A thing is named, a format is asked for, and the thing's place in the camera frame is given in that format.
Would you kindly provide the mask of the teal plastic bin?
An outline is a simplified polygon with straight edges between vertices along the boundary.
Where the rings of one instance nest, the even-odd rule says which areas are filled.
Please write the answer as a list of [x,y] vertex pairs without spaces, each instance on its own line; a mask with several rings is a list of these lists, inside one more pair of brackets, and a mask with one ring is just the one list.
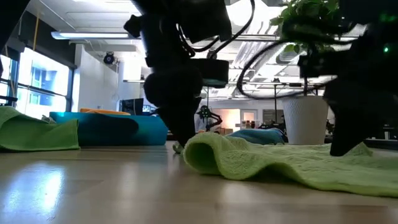
[[158,116],[51,112],[56,123],[78,121],[80,146],[162,146],[168,129]]

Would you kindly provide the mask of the green plant in white pot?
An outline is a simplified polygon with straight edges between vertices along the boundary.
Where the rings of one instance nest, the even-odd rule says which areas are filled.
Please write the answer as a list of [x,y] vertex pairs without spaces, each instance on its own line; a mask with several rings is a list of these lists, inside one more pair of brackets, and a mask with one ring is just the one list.
[[[335,34],[309,22],[299,23],[299,19],[332,25],[340,18],[338,0],[291,0],[281,14],[270,20],[270,25],[280,27],[280,38],[289,39],[294,44],[292,50],[306,51],[308,56],[315,53],[332,51],[331,44],[310,43],[295,32],[316,35],[327,39]],[[291,96],[282,100],[290,145],[319,145],[324,143],[328,105],[320,96]]]

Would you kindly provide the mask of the blue microfiber towel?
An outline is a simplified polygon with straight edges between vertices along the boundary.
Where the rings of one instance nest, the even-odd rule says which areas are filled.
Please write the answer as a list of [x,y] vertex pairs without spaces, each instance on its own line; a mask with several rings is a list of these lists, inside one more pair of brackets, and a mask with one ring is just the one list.
[[228,134],[228,136],[243,138],[254,144],[283,144],[284,135],[279,129],[241,129],[239,131]]

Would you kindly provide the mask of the darker green microfiber towel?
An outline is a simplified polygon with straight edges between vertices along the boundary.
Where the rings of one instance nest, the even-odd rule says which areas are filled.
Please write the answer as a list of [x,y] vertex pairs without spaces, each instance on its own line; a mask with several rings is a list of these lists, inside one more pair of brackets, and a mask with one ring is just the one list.
[[0,106],[0,152],[79,150],[78,121],[49,123]]

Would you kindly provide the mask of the long ceiling light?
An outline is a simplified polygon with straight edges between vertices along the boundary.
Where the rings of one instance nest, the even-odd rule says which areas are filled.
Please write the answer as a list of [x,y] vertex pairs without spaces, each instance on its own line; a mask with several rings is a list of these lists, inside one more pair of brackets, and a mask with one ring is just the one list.
[[134,40],[133,37],[123,32],[51,32],[56,40]]

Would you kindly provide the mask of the black background monitor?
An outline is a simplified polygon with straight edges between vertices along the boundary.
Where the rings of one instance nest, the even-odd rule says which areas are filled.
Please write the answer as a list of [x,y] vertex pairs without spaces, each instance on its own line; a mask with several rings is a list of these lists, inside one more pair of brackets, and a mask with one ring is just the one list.
[[142,115],[143,106],[144,106],[143,98],[121,100],[119,102],[119,111],[129,113],[131,115]]

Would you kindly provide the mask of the lime green microfiber towel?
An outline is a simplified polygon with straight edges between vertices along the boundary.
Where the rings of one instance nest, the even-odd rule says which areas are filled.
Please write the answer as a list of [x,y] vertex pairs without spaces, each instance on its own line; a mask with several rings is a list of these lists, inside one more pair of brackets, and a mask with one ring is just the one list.
[[331,156],[330,148],[330,144],[262,145],[200,133],[188,140],[181,155],[196,172],[230,180],[279,174],[311,189],[398,198],[398,156],[377,156],[363,143],[340,157]]

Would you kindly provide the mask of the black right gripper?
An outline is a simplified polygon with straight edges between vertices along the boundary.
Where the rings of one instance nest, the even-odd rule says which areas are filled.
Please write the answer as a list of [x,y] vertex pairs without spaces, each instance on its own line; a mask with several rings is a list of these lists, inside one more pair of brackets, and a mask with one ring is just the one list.
[[398,28],[370,27],[348,50],[323,53],[336,78],[323,99],[335,115],[330,155],[340,157],[381,129],[382,106],[398,106]]

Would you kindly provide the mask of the orange microfiber towel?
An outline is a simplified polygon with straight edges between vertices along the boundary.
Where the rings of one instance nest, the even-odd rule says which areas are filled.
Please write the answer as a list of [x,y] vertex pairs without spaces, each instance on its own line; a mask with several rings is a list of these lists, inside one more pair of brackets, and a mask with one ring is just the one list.
[[112,114],[112,115],[126,115],[129,116],[130,113],[123,111],[113,111],[113,110],[104,110],[104,109],[92,109],[92,108],[81,108],[81,113],[96,113],[96,114]]

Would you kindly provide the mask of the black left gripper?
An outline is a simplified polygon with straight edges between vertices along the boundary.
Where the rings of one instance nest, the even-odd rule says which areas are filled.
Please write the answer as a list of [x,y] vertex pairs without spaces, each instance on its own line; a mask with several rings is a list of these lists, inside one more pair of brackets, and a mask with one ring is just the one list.
[[202,88],[199,69],[189,65],[161,69],[144,82],[147,100],[158,107],[157,114],[182,147],[196,134],[194,114],[201,102],[196,97]]

